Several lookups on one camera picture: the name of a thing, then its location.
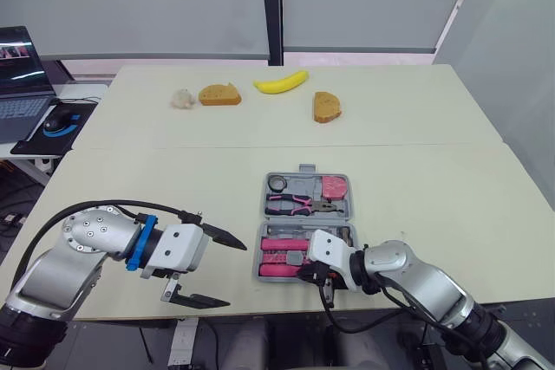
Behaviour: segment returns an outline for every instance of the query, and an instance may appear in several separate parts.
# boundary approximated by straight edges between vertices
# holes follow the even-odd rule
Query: toast
[[[317,91],[314,94],[314,121],[328,123],[341,115],[339,99],[331,93]]]
[[[200,90],[199,101],[205,106],[233,106],[241,102],[241,95],[231,83],[212,84]]]

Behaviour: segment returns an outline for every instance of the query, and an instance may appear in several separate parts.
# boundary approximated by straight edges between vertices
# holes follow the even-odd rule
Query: tool kit
[[[318,173],[314,165],[300,165],[299,172],[270,172],[262,200],[267,221],[258,231],[254,256],[254,276],[261,281],[301,282],[297,272],[310,263],[307,252],[315,230],[357,246],[345,175]]]

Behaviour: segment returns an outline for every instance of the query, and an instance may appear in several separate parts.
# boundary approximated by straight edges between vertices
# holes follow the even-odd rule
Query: mouse pad
[[[38,127],[29,140],[20,140],[10,151],[14,155],[64,155],[71,150],[73,141],[85,125],[88,117],[95,110],[92,103],[62,103],[54,107],[47,119],[65,112],[71,113],[69,125],[59,132],[48,133],[42,126]]]

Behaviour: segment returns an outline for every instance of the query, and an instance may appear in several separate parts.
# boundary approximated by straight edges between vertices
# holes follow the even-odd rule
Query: computer mouse
[[[72,116],[70,111],[53,112],[46,118],[42,127],[45,132],[59,132],[73,123]]]

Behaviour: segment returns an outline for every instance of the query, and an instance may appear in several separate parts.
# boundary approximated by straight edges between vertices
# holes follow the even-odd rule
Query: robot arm
[[[129,271],[142,269],[142,278],[168,278],[160,298],[164,302],[191,308],[229,305],[209,296],[180,295],[179,278],[180,273],[196,270],[210,237],[245,250],[239,240],[201,224],[200,216],[191,216],[194,223],[158,230],[155,216],[129,218],[123,213],[130,214],[127,210],[98,203],[84,203],[89,208],[65,218],[55,246],[39,256],[0,308],[0,367],[42,365],[63,340],[67,322],[100,279],[101,266],[108,257],[124,260]]]
[[[342,239],[317,230],[310,240],[309,258],[339,273],[349,290],[369,295],[379,288],[400,291],[408,304],[439,324],[470,340],[492,369],[553,369],[553,365],[505,323],[474,301],[445,272],[424,263],[404,242],[390,240],[356,250]],[[446,336],[447,349],[464,355],[478,367],[477,351]]]

